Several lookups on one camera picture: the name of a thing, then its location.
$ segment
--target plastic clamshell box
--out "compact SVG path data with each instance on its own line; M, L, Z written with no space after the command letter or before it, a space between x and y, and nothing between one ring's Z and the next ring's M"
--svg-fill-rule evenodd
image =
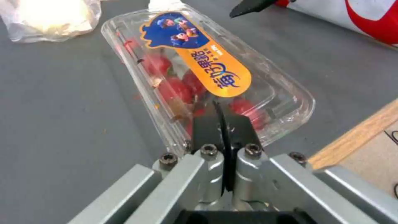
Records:
M314 110L315 100L305 88L186 4L120 15L105 22L101 32L128 68L167 150L178 155L191 139L193 116L214 98L249 117L263 146L307 122ZM195 49L207 40L208 45ZM235 61L224 60L225 55ZM205 64L199 63L203 57ZM222 72L215 62L224 62ZM231 64L242 65L248 74L225 70ZM213 71L200 70L206 66Z

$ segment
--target red and white bag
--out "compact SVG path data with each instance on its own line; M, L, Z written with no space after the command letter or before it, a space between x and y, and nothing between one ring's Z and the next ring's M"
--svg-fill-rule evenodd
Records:
M398 0L279 0L277 5L398 47Z

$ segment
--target gray tabletop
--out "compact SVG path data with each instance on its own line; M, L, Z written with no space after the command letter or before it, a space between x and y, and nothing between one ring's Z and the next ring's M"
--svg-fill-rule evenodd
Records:
M239 0L186 2L315 97L310 121L271 144L271 156L310 156L398 96L395 49L278 7L230 19ZM103 2L99 26L63 43L14 44L0 24L1 224L66 223L134 164L150 166L164 151L100 33L105 20L146 6Z

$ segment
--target yellow label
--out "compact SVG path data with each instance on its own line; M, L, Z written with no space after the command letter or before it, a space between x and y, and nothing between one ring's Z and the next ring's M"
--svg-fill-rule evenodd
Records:
M249 88L250 71L181 13L159 14L142 25L141 32L141 39L147 41L148 48L176 50L212 94L234 97Z

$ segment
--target red strawberry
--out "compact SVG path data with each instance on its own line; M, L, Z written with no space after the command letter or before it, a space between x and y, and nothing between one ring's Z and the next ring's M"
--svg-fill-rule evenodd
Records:
M166 78L166 80L160 83L158 90L167 102L178 97L184 103L192 103L191 90L178 77Z
M124 43L124 47L128 50L134 50L135 48L137 48L139 46L138 42L136 39L129 39L126 40L126 42Z
M184 74L182 82L191 89L193 95L201 97L206 92L205 86L202 84L202 82L200 82L198 77L196 77L191 69Z
M236 98L229 104L229 107L235 113L248 117L255 130L258 131L264 128L266 116L255 109L254 105L249 100Z
M204 109L199 109L193 113L193 117L200 117L205 113ZM185 130L192 137L193 122L189 120L188 124L185 126Z
M142 65L149 76L167 76L173 72L172 63L161 54L147 54L143 59Z

